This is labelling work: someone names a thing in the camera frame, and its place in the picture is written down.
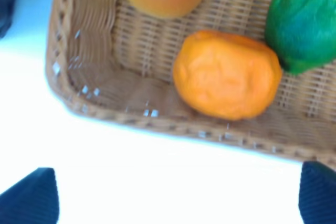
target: woven basket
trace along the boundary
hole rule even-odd
[[[77,114],[336,168],[335,64],[285,75],[253,120],[209,118],[175,91],[172,64],[187,35],[212,28],[262,40],[270,1],[203,0],[183,18],[161,20],[127,0],[54,0],[49,85]]]

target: wicker basket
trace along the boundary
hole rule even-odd
[[[273,105],[253,120],[209,118],[172,83],[183,39],[202,28],[262,40],[270,0],[203,0],[191,14],[160,20],[127,0],[54,0],[49,85],[81,115],[237,146],[336,168],[336,65],[285,75]]]

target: green object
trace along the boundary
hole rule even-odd
[[[330,63],[336,58],[336,0],[272,0],[265,40],[286,72]]]

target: basket weave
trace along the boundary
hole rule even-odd
[[[155,19],[127,0],[54,0],[46,72],[81,115],[224,143],[336,168],[336,64],[284,75],[272,106],[228,122],[185,105],[172,83],[184,38],[212,28],[262,40],[271,0],[203,0],[192,13]]]

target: white table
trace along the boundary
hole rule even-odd
[[[52,0],[17,0],[0,40],[0,192],[56,170],[60,224],[302,223],[301,164],[80,118],[44,65]]]

